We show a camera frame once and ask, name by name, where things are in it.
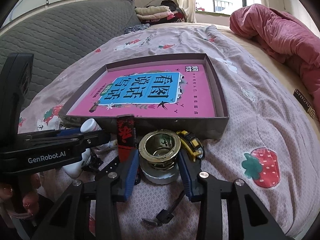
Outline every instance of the finger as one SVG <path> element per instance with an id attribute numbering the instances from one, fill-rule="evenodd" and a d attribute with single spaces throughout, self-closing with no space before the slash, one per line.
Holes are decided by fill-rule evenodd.
<path id="1" fill-rule="evenodd" d="M 12 187 L 9 184 L 0 183 L 0 199 L 8 200 L 12 197 Z"/>
<path id="2" fill-rule="evenodd" d="M 36 215 L 39 212 L 39 203 L 35 203 L 33 205 L 31 205 L 28 209 L 27 209 L 28 213 L 31 216 Z"/>
<path id="3" fill-rule="evenodd" d="M 40 178 L 39 178 L 38 174 L 31 175 L 30 179 L 31 179 L 31 185 L 34 188 L 40 188 L 41 187 L 41 181 L 40 181 Z"/>
<path id="4" fill-rule="evenodd" d="M 26 210 L 30 207 L 33 207 L 39 201 L 38 193 L 36 192 L 29 192 L 23 197 L 22 204 Z"/>

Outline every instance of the pink bedsheet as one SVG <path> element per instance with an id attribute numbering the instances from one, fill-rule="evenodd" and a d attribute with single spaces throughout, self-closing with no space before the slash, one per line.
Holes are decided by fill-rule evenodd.
<path id="1" fill-rule="evenodd" d="M 271 57 L 296 71 L 313 96 L 320 119 L 320 39 L 291 14 L 261 4 L 235 11 L 230 29 L 257 41 Z"/>

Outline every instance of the pile of clothes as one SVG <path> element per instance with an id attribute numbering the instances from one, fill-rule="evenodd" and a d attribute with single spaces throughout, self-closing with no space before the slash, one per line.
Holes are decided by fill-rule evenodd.
<path id="1" fill-rule="evenodd" d="M 172 0 L 164 0 L 161 6 L 147 6 L 135 8 L 137 17 L 143 24 L 161 24 L 186 21 L 180 8 Z"/>

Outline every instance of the blue handle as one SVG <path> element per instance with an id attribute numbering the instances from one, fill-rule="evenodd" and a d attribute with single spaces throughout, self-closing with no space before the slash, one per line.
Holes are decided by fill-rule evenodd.
<path id="1" fill-rule="evenodd" d="M 80 131 L 80 128 L 65 129 L 65 130 L 60 130 L 60 133 L 58 133 L 57 136 L 68 136 L 75 133 L 82 133 L 82 132 Z"/>
<path id="2" fill-rule="evenodd" d="M 192 184 L 191 184 L 191 177 L 190 173 L 188 171 L 185 159 L 182 157 L 181 151 L 178 153 L 178 167 L 180 171 L 180 176 L 183 182 L 184 191 L 186 193 L 186 196 L 191 201 L 191 198 L 193 197 L 192 193 Z"/>
<path id="3" fill-rule="evenodd" d="M 134 150 L 134 156 L 131 162 L 131 166 L 129 168 L 128 175 L 125 179 L 125 190 L 124 190 L 125 201 L 127 201 L 132 194 L 134 182 L 137 176 L 138 167 L 139 167 L 139 151 Z"/>

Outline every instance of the gray quilted cushion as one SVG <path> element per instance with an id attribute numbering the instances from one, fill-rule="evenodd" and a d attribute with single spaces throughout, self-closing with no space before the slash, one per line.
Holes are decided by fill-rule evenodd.
<path id="1" fill-rule="evenodd" d="M 35 54 L 25 108 L 64 69 L 136 24 L 140 21 L 129 0 L 60 5 L 27 18 L 0 36 L 0 70 L 12 52 Z"/>

